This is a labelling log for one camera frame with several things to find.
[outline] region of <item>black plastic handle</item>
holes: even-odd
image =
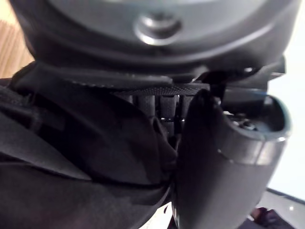
[[[207,91],[193,99],[179,148],[173,209],[180,229],[236,229],[265,191],[290,135],[266,97],[255,129],[236,125]]]

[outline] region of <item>black bag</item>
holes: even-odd
[[[0,227],[138,229],[168,201],[176,152],[160,125],[34,68],[10,84],[22,96],[0,90]]]

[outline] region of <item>wooden floor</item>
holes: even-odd
[[[33,60],[8,0],[0,0],[0,78],[10,78]]]

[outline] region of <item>black strap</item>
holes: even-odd
[[[0,152],[34,167],[76,179],[91,178],[33,132],[0,113]]]

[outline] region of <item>white wall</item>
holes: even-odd
[[[305,200],[305,2],[285,52],[287,75],[269,84],[269,93],[288,107],[293,135],[269,187]]]

